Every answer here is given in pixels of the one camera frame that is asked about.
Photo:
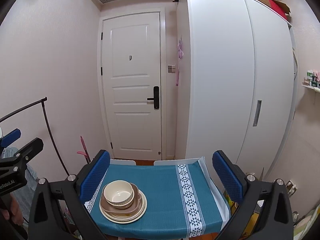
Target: door frame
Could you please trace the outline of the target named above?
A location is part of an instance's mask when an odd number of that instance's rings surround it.
[[[98,90],[99,90],[99,100],[102,114],[102,122],[104,131],[107,139],[106,150],[110,153],[111,157],[114,159],[115,155],[113,149],[111,148],[111,137],[109,133],[107,111],[104,100],[103,92],[103,80],[101,75],[102,67],[102,42],[101,32],[103,30],[103,23],[106,20],[113,18],[144,14],[144,13],[155,13],[160,14],[160,84],[161,84],[161,159],[166,159],[166,131],[167,131],[167,55],[166,55],[166,39],[165,39],[165,8],[150,8],[150,9],[120,9],[117,12],[110,12],[107,15],[100,17],[99,28],[98,28],[98,45],[97,45],[97,75],[98,75]]]

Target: wardrobe door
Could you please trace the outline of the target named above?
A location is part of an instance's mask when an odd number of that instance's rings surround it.
[[[247,131],[254,86],[254,47],[244,0],[190,0],[191,95],[186,158],[223,150],[235,163]]]
[[[246,173],[267,173],[287,126],[293,93],[293,53],[287,22],[255,0],[245,0],[255,50],[250,121],[237,165]]]

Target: stacked dishes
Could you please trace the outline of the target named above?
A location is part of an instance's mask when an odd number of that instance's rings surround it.
[[[99,206],[108,220],[128,224],[143,216],[147,209],[147,199],[135,184],[116,180],[103,188]]]

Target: black metal rod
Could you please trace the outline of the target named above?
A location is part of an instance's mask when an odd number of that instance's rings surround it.
[[[60,162],[61,162],[64,170],[66,171],[67,175],[69,176],[70,174],[69,174],[67,168],[65,167],[65,165],[64,165],[64,163],[63,163],[63,161],[62,161],[62,159],[61,159],[61,156],[60,156],[60,154],[59,154],[59,151],[58,151],[58,149],[57,149],[56,143],[54,142],[54,139],[53,139],[53,136],[52,136],[52,133],[51,133],[51,129],[50,129],[50,126],[49,126],[47,114],[46,114],[46,112],[45,112],[44,102],[41,102],[41,105],[42,105],[42,110],[43,110],[43,114],[44,114],[45,123],[47,124],[48,132],[49,132],[49,135],[50,135],[50,138],[51,138],[53,147],[54,147],[54,149],[55,149],[55,151],[56,151],[56,153],[57,153],[57,155],[58,155],[58,158],[59,158],[59,160],[60,160]]]
[[[23,111],[23,110],[26,110],[26,109],[28,109],[28,108],[30,108],[30,107],[32,107],[32,106],[35,106],[35,105],[41,103],[41,105],[42,105],[42,110],[43,110],[43,114],[44,114],[45,123],[46,123],[46,125],[47,125],[48,132],[49,132],[49,135],[50,135],[50,138],[51,138],[53,147],[54,147],[54,149],[55,149],[55,151],[56,151],[56,153],[57,153],[57,155],[58,155],[58,158],[59,158],[59,160],[60,160],[60,162],[61,162],[64,170],[66,171],[67,175],[69,176],[69,172],[68,172],[66,166],[64,165],[62,159],[61,159],[61,156],[60,156],[60,154],[59,154],[59,151],[58,151],[58,149],[57,149],[56,143],[54,142],[54,139],[53,139],[53,136],[52,136],[52,133],[51,133],[51,130],[50,130],[50,126],[49,126],[47,114],[46,114],[45,108],[44,108],[44,102],[47,101],[47,100],[48,100],[47,97],[45,97],[45,98],[42,98],[42,99],[39,100],[39,101],[36,101],[36,102],[34,102],[34,103],[31,103],[31,104],[29,104],[29,105],[27,105],[27,106],[24,106],[24,107],[18,109],[18,110],[15,110],[15,111],[13,111],[12,113],[7,114],[5,117],[2,117],[2,118],[0,119],[0,123],[3,122],[4,120],[8,119],[9,117],[13,116],[13,115],[15,115],[15,114],[17,114],[17,113],[20,113],[20,112]]]
[[[34,103],[31,103],[31,104],[29,104],[29,105],[27,105],[27,106],[24,106],[24,107],[18,109],[18,110],[15,110],[15,111],[13,111],[12,113],[7,114],[5,117],[2,117],[2,118],[0,119],[0,122],[3,122],[4,120],[8,119],[9,117],[11,117],[11,116],[13,116],[13,115],[15,115],[15,114],[17,114],[17,113],[20,113],[21,111],[26,110],[26,109],[28,109],[29,107],[32,107],[32,106],[35,106],[35,105],[37,105],[37,104],[43,103],[43,102],[45,102],[45,101],[47,101],[47,100],[48,100],[47,97],[45,97],[45,98],[43,98],[43,99],[41,99],[41,100],[39,100],[39,101],[36,101],[36,102],[34,102]]]

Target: beige bowl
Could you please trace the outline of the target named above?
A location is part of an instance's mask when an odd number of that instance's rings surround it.
[[[114,214],[129,214],[129,215],[135,214],[139,209],[139,203],[141,201],[142,196],[140,193],[138,193],[138,191],[139,191],[138,187],[133,183],[130,183],[130,184],[131,184],[133,191],[134,191],[134,197],[133,197],[133,201],[132,201],[132,204],[130,205],[130,207],[125,208],[125,209],[119,209],[119,208],[111,205],[106,200],[104,195],[101,194],[100,205],[103,208],[103,210],[108,213],[114,213]]]
[[[111,203],[109,203],[109,204],[117,209],[126,209],[132,205],[133,200],[134,200],[134,196],[127,204],[123,204],[123,205],[115,205],[115,204],[111,204]]]
[[[121,208],[132,202],[134,191],[129,182],[115,180],[104,188],[103,195],[111,205]]]

